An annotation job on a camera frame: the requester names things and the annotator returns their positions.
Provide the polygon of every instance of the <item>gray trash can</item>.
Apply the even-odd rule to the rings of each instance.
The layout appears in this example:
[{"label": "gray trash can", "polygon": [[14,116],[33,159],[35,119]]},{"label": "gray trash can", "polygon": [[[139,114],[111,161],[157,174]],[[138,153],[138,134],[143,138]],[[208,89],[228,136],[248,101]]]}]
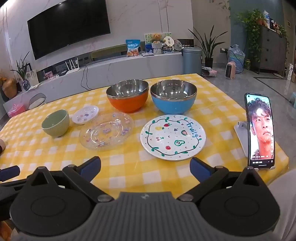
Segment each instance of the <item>gray trash can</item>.
[{"label": "gray trash can", "polygon": [[202,74],[202,50],[200,48],[185,47],[182,50],[183,73]]}]

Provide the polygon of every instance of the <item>blue glass vase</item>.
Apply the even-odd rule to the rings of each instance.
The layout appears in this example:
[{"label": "blue glass vase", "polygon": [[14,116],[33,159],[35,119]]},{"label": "blue glass vase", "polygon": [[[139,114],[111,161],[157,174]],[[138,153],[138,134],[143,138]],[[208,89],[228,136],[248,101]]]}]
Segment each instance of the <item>blue glass vase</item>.
[{"label": "blue glass vase", "polygon": [[24,87],[25,91],[28,91],[30,89],[30,87],[31,87],[30,82],[28,80],[26,80],[26,79],[24,79],[22,81],[22,86]]}]

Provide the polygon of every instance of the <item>clear plastic plate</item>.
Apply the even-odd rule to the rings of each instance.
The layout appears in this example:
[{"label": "clear plastic plate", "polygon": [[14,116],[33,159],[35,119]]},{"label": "clear plastic plate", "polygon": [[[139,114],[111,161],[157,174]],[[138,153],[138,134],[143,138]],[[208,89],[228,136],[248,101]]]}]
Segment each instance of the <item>clear plastic plate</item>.
[{"label": "clear plastic plate", "polygon": [[79,141],[88,149],[112,147],[123,143],[132,131],[133,119],[128,114],[108,113],[85,124],[79,133]]}]

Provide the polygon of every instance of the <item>space heater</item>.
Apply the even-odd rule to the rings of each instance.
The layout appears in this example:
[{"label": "space heater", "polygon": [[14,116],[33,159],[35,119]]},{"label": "space heater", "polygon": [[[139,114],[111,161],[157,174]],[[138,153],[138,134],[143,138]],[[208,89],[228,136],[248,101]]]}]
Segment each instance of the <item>space heater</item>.
[{"label": "space heater", "polygon": [[228,62],[226,65],[225,77],[232,80],[235,75],[235,69],[236,69],[235,62],[233,61]]}]

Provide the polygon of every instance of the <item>blue bowl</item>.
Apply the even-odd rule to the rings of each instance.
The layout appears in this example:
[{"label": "blue bowl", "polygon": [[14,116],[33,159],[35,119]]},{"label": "blue bowl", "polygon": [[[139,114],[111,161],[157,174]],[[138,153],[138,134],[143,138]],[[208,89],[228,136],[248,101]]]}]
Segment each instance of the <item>blue bowl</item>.
[{"label": "blue bowl", "polygon": [[159,110],[176,115],[183,114],[192,107],[197,88],[184,80],[163,80],[152,85],[150,93]]}]

